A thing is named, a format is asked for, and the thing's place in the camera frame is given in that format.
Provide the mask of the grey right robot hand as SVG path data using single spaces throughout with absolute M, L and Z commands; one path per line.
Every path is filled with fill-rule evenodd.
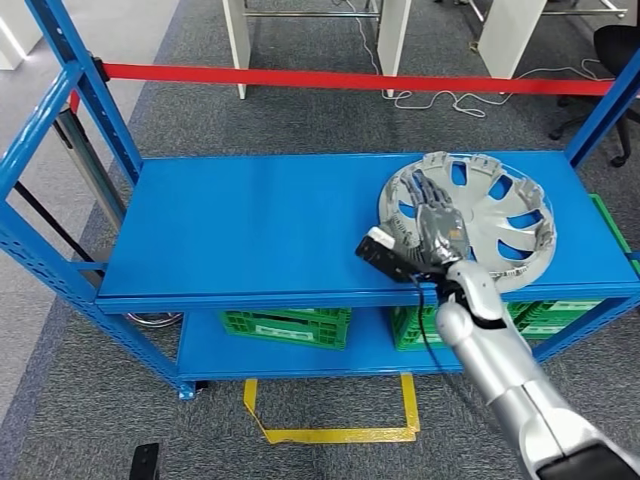
M 425 260 L 445 266 L 469 258 L 470 242 L 464 219 L 445 190 L 420 169 L 403 173 L 400 181 L 413 203 Z

